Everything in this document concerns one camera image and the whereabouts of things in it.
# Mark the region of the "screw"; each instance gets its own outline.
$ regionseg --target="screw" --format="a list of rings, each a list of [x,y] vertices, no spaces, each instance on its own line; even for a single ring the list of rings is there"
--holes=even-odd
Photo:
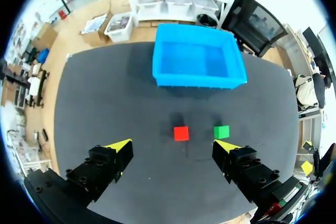
[[[35,191],[36,191],[37,193],[40,193],[40,192],[42,192],[42,188],[39,187],[39,186],[37,186],[37,187],[35,187]]]
[[[79,181],[82,182],[82,183],[86,183],[86,181],[88,181],[88,180],[86,179],[86,177],[80,177]]]
[[[260,179],[259,179],[259,183],[260,183],[260,184],[264,184],[264,183],[266,183],[266,179],[265,179],[265,178],[260,178]]]

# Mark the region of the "cardboard box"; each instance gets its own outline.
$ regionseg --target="cardboard box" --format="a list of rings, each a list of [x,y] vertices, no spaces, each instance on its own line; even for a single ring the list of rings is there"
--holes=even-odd
[[[88,32],[88,33],[84,33],[84,34],[82,34],[82,32],[80,32],[84,41],[86,43],[88,43],[89,45],[93,46],[93,47],[103,46],[110,39],[107,35],[104,34],[104,31],[105,31],[105,29],[106,29],[106,27],[107,27],[107,25],[108,25],[108,23],[109,23],[109,21],[110,21],[110,19],[112,18],[113,15],[109,11],[107,13],[104,13],[104,14],[106,14],[106,18],[97,30],[91,31],[91,32]],[[100,17],[104,14],[97,15],[97,16],[93,17],[91,20],[93,20],[97,17]]]
[[[50,49],[57,37],[57,32],[51,24],[44,23],[35,38],[31,41],[32,46],[36,47],[38,51],[46,48]]]

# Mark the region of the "black mat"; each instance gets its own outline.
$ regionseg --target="black mat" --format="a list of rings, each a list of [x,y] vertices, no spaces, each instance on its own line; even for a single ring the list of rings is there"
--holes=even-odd
[[[243,55],[248,83],[234,90],[157,87],[153,43],[84,51],[68,59],[58,89],[55,145],[61,175],[88,149],[133,139],[134,158],[90,209],[122,223],[220,223],[255,206],[211,159],[213,126],[249,145],[285,181],[298,144],[296,96],[288,72]],[[175,142],[172,123],[190,127]]]

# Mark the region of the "table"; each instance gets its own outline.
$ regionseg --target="table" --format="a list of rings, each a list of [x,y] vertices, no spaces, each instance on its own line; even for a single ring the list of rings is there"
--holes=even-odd
[[[154,43],[120,44],[68,58],[55,108],[61,176],[97,144],[133,139],[134,158],[89,209],[122,223],[220,223],[255,208],[211,158],[213,126],[249,145],[288,179],[298,145],[297,104],[286,69],[243,54],[248,83],[234,90],[157,87]],[[174,120],[190,127],[175,142]]]

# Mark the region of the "wooden floor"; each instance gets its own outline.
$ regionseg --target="wooden floor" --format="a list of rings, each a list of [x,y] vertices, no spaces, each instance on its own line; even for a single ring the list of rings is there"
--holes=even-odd
[[[33,109],[27,107],[26,109],[27,140],[33,140],[34,130],[37,130],[40,135],[42,129],[46,130],[49,141],[45,142],[43,137],[40,137],[40,143],[45,156],[51,158],[53,170],[57,173],[59,173],[59,169],[54,145],[54,115],[58,85],[66,63],[66,56],[92,48],[89,44],[84,43],[79,32],[83,29],[87,20],[102,13],[102,11],[107,12],[108,10],[112,13],[128,12],[130,6],[128,0],[98,0],[81,9],[75,10],[65,20],[60,21],[55,26],[55,30],[58,31],[58,36],[43,65],[43,68],[50,72],[43,92],[44,108],[35,107]],[[135,28],[130,41],[127,42],[154,41],[155,33],[155,27]],[[278,47],[271,48],[263,59],[286,68],[291,68],[291,66],[288,65],[286,52]],[[237,217],[236,221],[230,221],[229,223],[244,223],[242,222],[243,218],[244,215]]]

